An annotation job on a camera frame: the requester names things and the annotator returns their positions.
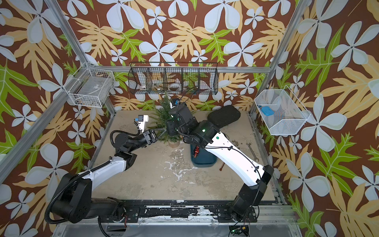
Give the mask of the small green christmas tree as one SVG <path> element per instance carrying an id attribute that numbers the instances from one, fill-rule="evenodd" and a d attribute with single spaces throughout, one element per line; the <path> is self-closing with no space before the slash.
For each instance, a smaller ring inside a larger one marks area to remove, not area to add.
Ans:
<path id="1" fill-rule="evenodd" d="M 157 128 L 166 128 L 166 121 L 171 118 L 169 115 L 170 111 L 170 99 L 167 93 L 164 94 L 162 99 L 159 101 L 160 107 L 157 109 L 154 109 L 153 114 L 150 116 L 150 119 L 153 121 L 153 126 L 150 126 L 151 129 L 157 129 Z M 169 136 L 168 133 L 160 139 L 160 141 L 167 143 L 167 142 L 178 142 L 181 141 L 182 137 L 179 135 L 177 136 Z"/>

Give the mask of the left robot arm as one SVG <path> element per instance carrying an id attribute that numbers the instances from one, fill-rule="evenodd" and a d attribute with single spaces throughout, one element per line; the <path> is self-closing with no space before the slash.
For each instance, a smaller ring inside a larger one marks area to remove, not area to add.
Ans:
<path id="1" fill-rule="evenodd" d="M 93 198 L 92 192 L 116 174 L 131 168 L 137 158 L 133 152 L 156 143 L 165 133 L 164 128 L 149 129 L 138 134 L 112 131 L 110 141 L 115 148 L 115 155 L 92 169 L 76 175 L 64 175 L 46 208 L 46 223 L 78 223 L 96 216 L 111 220 L 122 219 L 124 207 L 121 200 L 112 197 Z"/>

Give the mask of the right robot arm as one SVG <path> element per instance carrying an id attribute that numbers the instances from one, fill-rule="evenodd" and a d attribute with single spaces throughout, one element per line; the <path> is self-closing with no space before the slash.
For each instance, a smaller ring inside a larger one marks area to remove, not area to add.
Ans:
<path id="1" fill-rule="evenodd" d="M 272 166 L 253 161 L 213 123 L 208 120 L 198 122 L 187 105 L 178 100 L 170 102 L 166 126 L 170 136 L 180 135 L 184 143 L 196 145 L 215 155 L 243 180 L 244 185 L 230 207 L 235 221 L 244 219 L 250 207 L 260 204 L 273 175 Z"/>

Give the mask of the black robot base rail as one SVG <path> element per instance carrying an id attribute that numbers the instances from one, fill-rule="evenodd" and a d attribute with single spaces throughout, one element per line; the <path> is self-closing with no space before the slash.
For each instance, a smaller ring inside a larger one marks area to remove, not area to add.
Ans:
<path id="1" fill-rule="evenodd" d="M 258 214 L 250 206 L 241 215 L 232 209 L 231 200 L 121 200 L 119 212 L 101 217 L 103 223 L 142 223 L 148 219 L 169 221 L 210 220 L 216 223 L 242 221 L 255 223 Z"/>

